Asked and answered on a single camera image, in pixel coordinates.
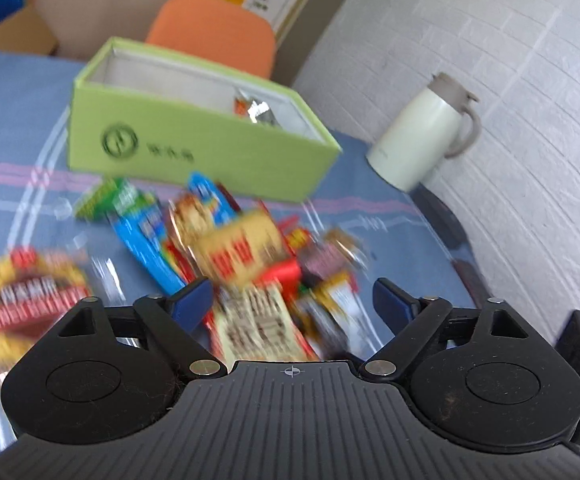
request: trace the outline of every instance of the jug lid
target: jug lid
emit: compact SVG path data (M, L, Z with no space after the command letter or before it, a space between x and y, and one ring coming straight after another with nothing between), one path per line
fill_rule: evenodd
M456 79L445 72L435 75L427 87L460 114L465 111L465 106L470 103L471 99L479 101L476 95L468 92Z

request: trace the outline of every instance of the chair backrest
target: chair backrest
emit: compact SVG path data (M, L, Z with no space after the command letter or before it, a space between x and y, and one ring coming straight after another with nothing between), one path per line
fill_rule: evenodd
M269 23L224 0L168 0L146 43L203 57L269 79L276 40Z

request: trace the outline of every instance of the white thermos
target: white thermos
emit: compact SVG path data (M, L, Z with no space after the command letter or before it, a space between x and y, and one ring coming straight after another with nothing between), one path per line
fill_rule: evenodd
M467 150L481 133L481 120L470 107L478 97L446 73L439 73L399 116L367 154L370 166L392 186L412 191L439 161ZM472 129L459 139L461 116Z

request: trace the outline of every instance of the wall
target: wall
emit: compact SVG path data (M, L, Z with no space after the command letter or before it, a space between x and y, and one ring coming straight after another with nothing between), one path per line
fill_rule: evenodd
M295 88L372 141L439 70L480 96L485 131L429 186L494 293L553 338L580 308L580 0L347 0Z

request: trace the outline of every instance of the table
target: table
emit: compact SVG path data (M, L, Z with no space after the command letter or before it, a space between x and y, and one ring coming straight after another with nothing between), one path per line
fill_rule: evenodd
M52 248L86 244L93 256L112 259L128 301L157 285L105 224L71 216L71 204L98 176L70 173L65 146L72 79L82 65L68 60L0 54L0 254L18 245ZM410 197L385 183L365 160L367 145L335 133L343 154L311 200L266 202L275 218L298 214L314 232L339 225L364 242L368 271L359 278L370 357L392 334L372 309L375 279L385 276L413 296L441 296L457 306L472 300L436 237ZM139 183L160 198L177 188ZM240 200L252 206L249 199ZM0 410L0 449L14 436Z

